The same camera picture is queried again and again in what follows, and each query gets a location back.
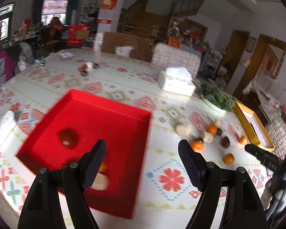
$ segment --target patterned tablecloth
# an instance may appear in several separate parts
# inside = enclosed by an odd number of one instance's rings
[[[221,168],[244,166],[258,194],[262,194],[268,180],[266,169],[238,143],[237,138],[245,132],[233,112],[221,115],[196,95],[188,97],[162,91],[157,84],[159,71],[148,63],[80,49],[69,52],[75,57],[61,59],[59,54],[48,57],[43,68],[33,65],[0,89],[0,118],[8,110],[16,112],[19,117],[17,126],[0,146],[0,191],[18,214],[34,175],[14,154],[47,111],[70,88],[153,112],[134,219],[116,218],[92,210],[100,228],[186,227],[201,193],[192,186],[178,156],[181,138],[174,132],[174,124],[178,122],[192,123],[192,135],[198,136],[212,120],[220,118],[231,147],[224,149],[216,136],[214,142],[205,143],[204,158]],[[97,62],[100,68],[82,77],[77,68],[85,62]],[[234,154],[233,165],[223,162],[226,153]],[[219,226],[226,191],[226,188],[221,190],[212,228]],[[60,201],[66,225],[73,228],[65,197],[61,194]]]

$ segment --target orange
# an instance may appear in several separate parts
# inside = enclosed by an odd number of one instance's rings
[[[245,135],[241,136],[241,138],[239,139],[239,142],[242,144],[242,145],[246,145],[247,142],[248,142],[248,139]]]
[[[100,168],[98,169],[98,172],[102,173],[102,172],[106,171],[106,169],[107,169],[107,165],[104,162],[102,162]]]
[[[232,163],[234,163],[234,160],[235,160],[235,158],[234,158],[234,155],[232,153],[228,153],[223,157],[223,161],[226,164],[232,164]]]
[[[212,133],[212,134],[216,135],[218,129],[217,129],[217,126],[215,126],[214,124],[211,124],[211,125],[208,126],[208,128],[206,129],[206,131],[207,131],[208,133]]]
[[[198,152],[200,154],[204,152],[204,145],[198,140],[195,140],[193,143],[191,143],[191,147],[194,152]]]

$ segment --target red tray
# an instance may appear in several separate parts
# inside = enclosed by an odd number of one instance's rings
[[[105,140],[109,185],[105,191],[89,188],[87,204],[132,219],[150,117],[148,111],[72,89],[35,127],[17,157],[35,174],[41,167],[57,170],[79,160],[98,139]],[[79,136],[73,149],[59,141],[59,131],[66,128]]]

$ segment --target green vegetable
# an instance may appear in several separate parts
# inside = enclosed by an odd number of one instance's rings
[[[217,87],[207,83],[202,84],[201,87],[204,98],[210,103],[228,112],[233,110],[235,105],[233,97],[223,94]]]

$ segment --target staircase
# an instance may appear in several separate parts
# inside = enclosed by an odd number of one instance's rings
[[[122,11],[119,21],[120,28],[118,31],[122,32],[127,24],[133,23],[133,18],[145,11],[147,3],[148,0],[136,0],[136,2],[128,9]]]
[[[165,27],[168,18],[163,15],[158,15],[149,12],[141,12],[140,14],[133,17],[131,23],[134,24],[135,29],[132,31],[133,35],[141,38],[149,38],[153,32],[154,25],[158,27]]]
[[[170,26],[170,22],[175,18],[196,15],[204,0],[176,0],[172,3],[168,22],[165,26],[166,32]]]

